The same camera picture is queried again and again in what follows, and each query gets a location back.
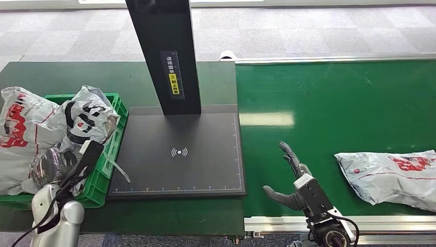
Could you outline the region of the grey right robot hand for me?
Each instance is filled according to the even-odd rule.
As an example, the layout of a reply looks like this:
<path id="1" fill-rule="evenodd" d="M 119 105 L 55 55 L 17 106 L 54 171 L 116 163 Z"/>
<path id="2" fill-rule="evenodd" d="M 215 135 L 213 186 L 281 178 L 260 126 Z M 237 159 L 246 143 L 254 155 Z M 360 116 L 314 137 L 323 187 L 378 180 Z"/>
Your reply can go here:
<path id="1" fill-rule="evenodd" d="M 280 141 L 279 147 L 285 153 L 283 159 L 286 160 L 290 165 L 296 180 L 298 180 L 304 174 L 312 175 L 307 165 L 299 161 L 298 157 L 287 143 Z M 301 211 L 307 208 L 305 200 L 297 191 L 293 192 L 290 195 L 285 195 L 275 192 L 270 186 L 267 185 L 263 186 L 263 190 L 271 200 L 281 205 L 284 205 L 294 211 Z"/>

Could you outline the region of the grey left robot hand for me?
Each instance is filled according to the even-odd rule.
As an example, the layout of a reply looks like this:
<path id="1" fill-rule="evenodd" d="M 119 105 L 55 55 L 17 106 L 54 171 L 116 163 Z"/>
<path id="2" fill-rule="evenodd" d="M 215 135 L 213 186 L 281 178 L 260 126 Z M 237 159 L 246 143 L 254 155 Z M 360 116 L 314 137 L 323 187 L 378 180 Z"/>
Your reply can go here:
<path id="1" fill-rule="evenodd" d="M 61 182 L 73 173 L 77 157 L 71 151 L 61 152 L 57 147 L 39 153 L 30 163 L 30 174 L 38 189 L 53 182 Z"/>

